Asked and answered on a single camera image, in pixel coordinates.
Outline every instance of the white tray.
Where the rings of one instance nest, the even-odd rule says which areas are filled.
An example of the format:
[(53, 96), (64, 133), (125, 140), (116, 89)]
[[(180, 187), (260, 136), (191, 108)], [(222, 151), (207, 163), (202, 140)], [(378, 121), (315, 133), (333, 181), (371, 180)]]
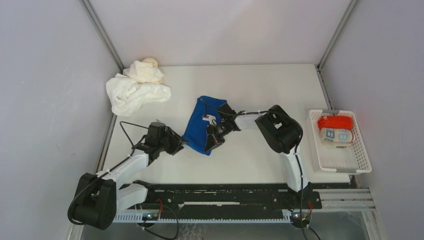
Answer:
[[(352, 143), (351, 148), (338, 149), (323, 145), (317, 122), (321, 116), (330, 115), (348, 116), (353, 119), (352, 132), (355, 136), (355, 141)], [(310, 110), (309, 117), (306, 121), (306, 128), (310, 136), (310, 153), (315, 172), (326, 171), (352, 175), (371, 172), (370, 159), (365, 150), (364, 142), (362, 141), (358, 123), (353, 112), (322, 109)]]

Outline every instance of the crumpled towel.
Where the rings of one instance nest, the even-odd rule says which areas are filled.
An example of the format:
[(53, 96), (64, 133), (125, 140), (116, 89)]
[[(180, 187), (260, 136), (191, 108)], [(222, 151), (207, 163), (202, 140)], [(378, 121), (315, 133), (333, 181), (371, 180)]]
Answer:
[(106, 82), (106, 92), (117, 116), (131, 116), (141, 105), (161, 103), (170, 99), (171, 88), (160, 83), (164, 74), (155, 67), (156, 61), (135, 61), (122, 74), (116, 74)]

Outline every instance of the blue towel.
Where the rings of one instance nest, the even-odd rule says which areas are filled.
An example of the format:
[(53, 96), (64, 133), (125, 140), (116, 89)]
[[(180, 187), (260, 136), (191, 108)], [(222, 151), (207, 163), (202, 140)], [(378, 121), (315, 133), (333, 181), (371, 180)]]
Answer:
[(206, 109), (206, 106), (201, 101), (201, 99), (214, 108), (219, 108), (221, 105), (227, 103), (227, 100), (216, 99), (210, 96), (200, 96), (197, 99), (194, 111), (191, 114), (190, 120), (188, 121), (185, 133), (182, 135), (182, 137), (188, 141), (187, 145), (189, 145), (192, 149), (201, 154), (209, 156), (211, 155), (212, 150), (205, 152), (207, 138), (206, 126), (208, 126), (209, 121), (203, 120), (203, 115), (207, 113), (208, 115), (215, 116), (217, 123), (221, 122), (221, 116), (211, 107)]

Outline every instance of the white tabletop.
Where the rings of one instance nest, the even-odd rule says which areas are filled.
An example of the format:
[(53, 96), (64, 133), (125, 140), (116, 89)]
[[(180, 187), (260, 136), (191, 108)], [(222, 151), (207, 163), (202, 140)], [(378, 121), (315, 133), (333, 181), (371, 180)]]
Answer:
[[(160, 120), (183, 135), (199, 96), (225, 99), (236, 112), (268, 110), (280, 105), (304, 129), (300, 156), (312, 183), (347, 183), (344, 173), (314, 172), (306, 131), (309, 109), (326, 109), (326, 101), (313, 64), (217, 65), (160, 67), (164, 84), (172, 97), (162, 103), (143, 105), (130, 117), (118, 117), (113, 129), (103, 169), (119, 163), (131, 152), (119, 121), (149, 126)], [(147, 133), (145, 129), (125, 125), (133, 142)], [(266, 143), (259, 130), (232, 132), (225, 143), (210, 156), (189, 146), (176, 155), (160, 154), (150, 166), (129, 182), (143, 180), (161, 184), (253, 184), (285, 183), (286, 174), (280, 156)]]

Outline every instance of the white wall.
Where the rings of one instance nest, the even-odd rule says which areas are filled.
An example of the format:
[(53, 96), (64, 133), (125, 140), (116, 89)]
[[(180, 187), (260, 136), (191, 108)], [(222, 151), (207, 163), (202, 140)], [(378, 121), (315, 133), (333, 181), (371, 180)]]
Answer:
[(77, 0), (2, 1), (0, 26), (0, 239), (64, 239), (118, 69)]
[(422, 239), (424, 2), (361, 1), (324, 69), (337, 109), (352, 110), (389, 239)]
[(318, 64), (350, 0), (92, 0), (126, 66)]

